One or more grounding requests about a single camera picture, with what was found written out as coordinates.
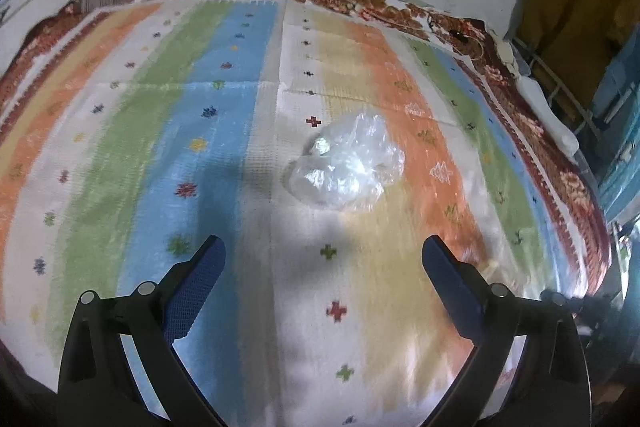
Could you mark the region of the clear plastic bag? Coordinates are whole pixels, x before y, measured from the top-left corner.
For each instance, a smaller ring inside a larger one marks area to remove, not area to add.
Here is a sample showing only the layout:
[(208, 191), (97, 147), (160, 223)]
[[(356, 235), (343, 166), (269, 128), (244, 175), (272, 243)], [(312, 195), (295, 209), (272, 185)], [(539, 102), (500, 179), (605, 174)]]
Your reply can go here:
[(401, 179), (405, 161), (382, 115), (347, 113), (309, 142), (291, 165), (285, 186), (314, 208), (369, 211), (386, 187)]

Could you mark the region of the striped colourful bed cover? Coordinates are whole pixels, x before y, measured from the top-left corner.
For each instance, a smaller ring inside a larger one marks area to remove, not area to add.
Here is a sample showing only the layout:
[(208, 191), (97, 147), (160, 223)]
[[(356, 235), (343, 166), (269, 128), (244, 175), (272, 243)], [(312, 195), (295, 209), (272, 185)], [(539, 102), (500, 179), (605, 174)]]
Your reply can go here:
[[(235, 426), (414, 426), (471, 345), (427, 236), (491, 282), (582, 294), (503, 109), (460, 58), (291, 1), (162, 0), (102, 20), (1, 141), (1, 338), (54, 386), (81, 291), (127, 295), (217, 235), (177, 351)], [(405, 152), (369, 211), (308, 206), (291, 165), (347, 113)]]

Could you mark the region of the blue patterned cloth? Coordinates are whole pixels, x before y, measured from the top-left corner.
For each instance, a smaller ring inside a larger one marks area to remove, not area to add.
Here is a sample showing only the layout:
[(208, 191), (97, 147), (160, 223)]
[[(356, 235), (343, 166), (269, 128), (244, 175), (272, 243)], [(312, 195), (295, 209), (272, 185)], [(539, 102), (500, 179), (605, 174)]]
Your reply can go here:
[(601, 125), (593, 167), (605, 218), (613, 221), (639, 193), (639, 34), (608, 65), (592, 101)]

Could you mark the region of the white rolled cloth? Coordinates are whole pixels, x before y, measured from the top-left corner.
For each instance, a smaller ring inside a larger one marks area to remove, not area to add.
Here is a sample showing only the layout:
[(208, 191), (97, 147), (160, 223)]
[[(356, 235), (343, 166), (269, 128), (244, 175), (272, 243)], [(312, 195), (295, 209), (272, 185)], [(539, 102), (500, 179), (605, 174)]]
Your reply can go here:
[(573, 158), (579, 150), (579, 142), (574, 133), (552, 112), (539, 83), (532, 78), (520, 76), (516, 80), (515, 86), (541, 122), (544, 130), (550, 134), (558, 149), (567, 158)]

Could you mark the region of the yellow hanging garment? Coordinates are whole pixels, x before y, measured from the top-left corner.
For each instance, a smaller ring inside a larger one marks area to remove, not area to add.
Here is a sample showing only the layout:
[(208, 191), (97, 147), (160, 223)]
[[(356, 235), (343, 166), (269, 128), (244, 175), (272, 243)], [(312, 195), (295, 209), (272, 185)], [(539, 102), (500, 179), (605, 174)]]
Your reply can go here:
[(541, 58), (540, 83), (552, 70), (587, 108), (638, 21), (639, 0), (524, 0), (516, 36)]

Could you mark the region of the floral brown blanket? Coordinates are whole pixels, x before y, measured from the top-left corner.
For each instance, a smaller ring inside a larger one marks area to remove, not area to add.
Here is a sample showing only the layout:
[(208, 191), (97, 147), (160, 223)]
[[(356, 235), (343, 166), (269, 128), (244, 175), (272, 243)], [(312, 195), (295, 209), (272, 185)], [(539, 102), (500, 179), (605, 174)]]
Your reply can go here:
[[(142, 0), (131, 0), (124, 4)], [(524, 160), (527, 171), (554, 223), (570, 266), (583, 267), (589, 291), (602, 284), (611, 265), (611, 248), (596, 198), (516, 89), (520, 74), (514, 72), (513, 56), (505, 43), (481, 20), (455, 17), (421, 6), (411, 0), (294, 0), (347, 17), (379, 23), (423, 43), (443, 46), (454, 55), (467, 57), (465, 70), (474, 82), (487, 82), (484, 100), (503, 109), (504, 123)], [(58, 14), (42, 20), (25, 37), (21, 49), (1, 78), (1, 141), (17, 135), (26, 119), (30, 101), (38, 95), (58, 68), (101, 20), (99, 9), (79, 11), (79, 0), (70, 0)]]

